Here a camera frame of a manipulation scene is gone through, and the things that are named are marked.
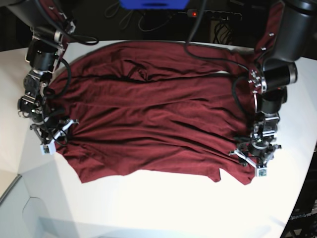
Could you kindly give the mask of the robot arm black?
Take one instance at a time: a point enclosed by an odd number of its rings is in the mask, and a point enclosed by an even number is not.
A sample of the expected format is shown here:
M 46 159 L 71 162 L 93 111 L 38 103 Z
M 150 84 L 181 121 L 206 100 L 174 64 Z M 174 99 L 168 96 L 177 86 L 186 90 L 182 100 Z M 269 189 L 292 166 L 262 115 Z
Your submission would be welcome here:
M 305 50 L 317 23 L 315 0 L 283 0 L 281 3 L 282 13 L 277 30 L 268 33 L 272 43 L 261 48 L 261 53 L 250 66 L 231 59 L 204 57 L 190 52 L 189 46 L 205 12 L 205 1 L 184 44 L 185 52 L 195 59 L 228 62 L 246 70 L 246 74 L 237 76 L 232 82 L 231 95 L 235 106 L 250 124 L 249 135 L 235 136 L 236 147 L 229 155 L 236 156 L 243 167 L 251 166 L 258 177 L 267 174 L 268 162 L 274 158 L 275 151 L 281 149 L 281 145 L 275 143 L 279 111 L 287 101 L 287 87 L 298 80 L 296 61 Z M 253 86 L 253 114 L 247 111 L 237 95 L 237 86 L 242 81 Z
M 64 108 L 50 109 L 49 100 L 63 96 L 72 79 L 69 63 L 63 58 L 71 41 L 93 46 L 99 41 L 95 37 L 75 35 L 76 20 L 73 10 L 75 0 L 2 0 L 1 6 L 8 8 L 18 19 L 30 27 L 32 40 L 25 61 L 31 70 L 23 79 L 24 95 L 17 102 L 18 114 L 30 119 L 33 130 L 45 153 L 50 146 L 66 146 L 67 131 L 77 121 L 65 118 Z M 57 93 L 50 88 L 54 71 L 63 64 L 67 76 L 64 87 Z

